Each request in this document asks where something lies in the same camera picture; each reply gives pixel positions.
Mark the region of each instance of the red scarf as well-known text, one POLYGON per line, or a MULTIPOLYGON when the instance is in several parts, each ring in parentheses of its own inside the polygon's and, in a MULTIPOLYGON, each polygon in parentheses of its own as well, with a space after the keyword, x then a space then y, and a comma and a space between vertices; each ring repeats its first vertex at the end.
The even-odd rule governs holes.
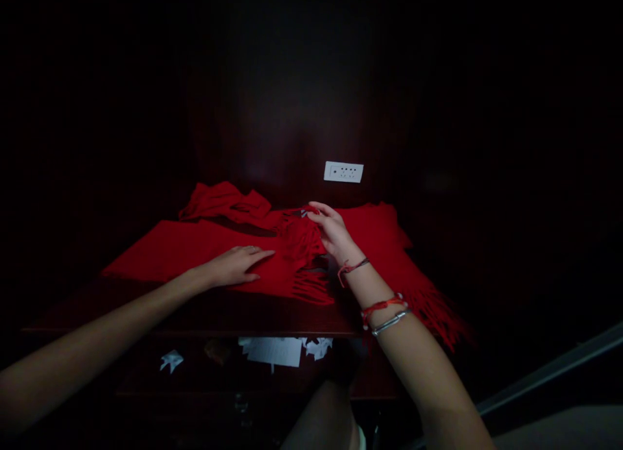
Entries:
MULTIPOLYGON (((305 206, 302 210, 314 209, 305 206)), ((404 252, 412 244, 398 226, 393 206, 368 204, 337 211, 379 274, 393 291, 402 293, 434 334, 451 350, 462 336, 468 338, 468 327, 453 312, 450 301, 404 252)), ((251 269, 260 275, 259 280, 230 289, 295 297, 320 305, 334 302, 326 288, 326 273, 310 271, 326 267, 326 259, 319 258, 326 251, 318 226, 302 218, 300 210, 271 211, 270 203, 255 191, 242 195, 229 182, 222 182, 213 187, 197 184, 190 203, 180 212, 180 219, 199 222, 161 221, 112 262, 103 275, 166 282, 231 247, 257 245, 274 249, 276 254, 251 269), (201 219, 215 216, 269 229, 277 237, 249 236, 201 219)))

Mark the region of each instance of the bracelet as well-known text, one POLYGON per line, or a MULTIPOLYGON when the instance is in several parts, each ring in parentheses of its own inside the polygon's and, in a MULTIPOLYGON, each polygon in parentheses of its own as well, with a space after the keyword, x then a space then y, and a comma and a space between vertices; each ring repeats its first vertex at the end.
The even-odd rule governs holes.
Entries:
POLYGON ((370 317, 370 315, 372 315, 372 313, 375 310, 385 309, 387 308, 387 306, 392 305, 392 304, 402 304, 407 308, 409 307, 409 305, 402 299, 402 294, 396 293, 396 295, 392 297, 390 300, 378 302, 376 304, 371 305, 367 309, 361 311, 361 318, 363 319, 363 329, 364 330, 368 329, 368 318, 370 317))
POLYGON ((348 264, 348 260, 346 260, 344 262, 344 265, 342 266, 342 268, 340 268, 339 271, 337 272, 337 278, 339 279, 339 283, 342 285, 342 288, 346 287, 346 286, 344 286, 344 282, 342 281, 342 273, 350 273, 354 269, 357 269, 360 266, 364 266, 364 265, 366 265, 368 263, 370 263, 370 260, 366 257, 361 262, 359 262, 354 267, 352 267, 352 266, 350 266, 348 264))
POLYGON ((378 334, 381 333, 383 330, 386 330, 386 329, 390 328, 392 325, 396 325, 400 321, 400 319, 402 319, 409 312, 411 312, 411 309, 407 309, 407 310, 403 310, 403 311, 399 312, 398 314, 396 314, 396 316, 393 319, 388 320, 387 322, 385 322, 380 327, 375 328, 374 330, 372 330, 372 334, 375 337, 377 337, 378 334))

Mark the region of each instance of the electrical outlet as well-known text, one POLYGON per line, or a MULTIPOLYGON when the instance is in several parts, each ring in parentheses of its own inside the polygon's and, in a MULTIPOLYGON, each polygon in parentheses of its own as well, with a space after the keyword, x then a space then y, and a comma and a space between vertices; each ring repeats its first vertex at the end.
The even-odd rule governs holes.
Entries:
POLYGON ((361 182, 363 164, 327 161, 324 165, 324 179, 337 182, 361 182))

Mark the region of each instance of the silver bangle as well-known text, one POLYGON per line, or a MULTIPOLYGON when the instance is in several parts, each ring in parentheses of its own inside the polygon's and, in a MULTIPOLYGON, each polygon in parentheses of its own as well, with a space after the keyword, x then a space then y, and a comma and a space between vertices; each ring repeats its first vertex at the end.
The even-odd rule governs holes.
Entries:
POLYGON ((411 312, 411 309, 407 309, 407 310, 403 310, 403 311, 399 312, 398 314, 396 314, 396 316, 393 319, 388 320, 387 322, 385 322, 380 327, 375 328, 374 330, 372 330, 372 334, 374 336, 378 336, 378 334, 381 333, 383 330, 387 330, 392 325, 396 325, 400 321, 400 319, 403 318, 409 312, 411 312))

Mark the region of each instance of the left hand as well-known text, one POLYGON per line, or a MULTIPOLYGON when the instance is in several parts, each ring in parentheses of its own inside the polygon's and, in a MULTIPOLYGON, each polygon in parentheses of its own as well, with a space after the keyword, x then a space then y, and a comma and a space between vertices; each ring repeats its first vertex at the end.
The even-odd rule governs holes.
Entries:
POLYGON ((254 245, 234 247, 208 263, 191 268, 184 276, 190 280, 197 292, 217 286, 255 281, 260 276, 246 271, 274 253, 273 250, 263 251, 254 245))

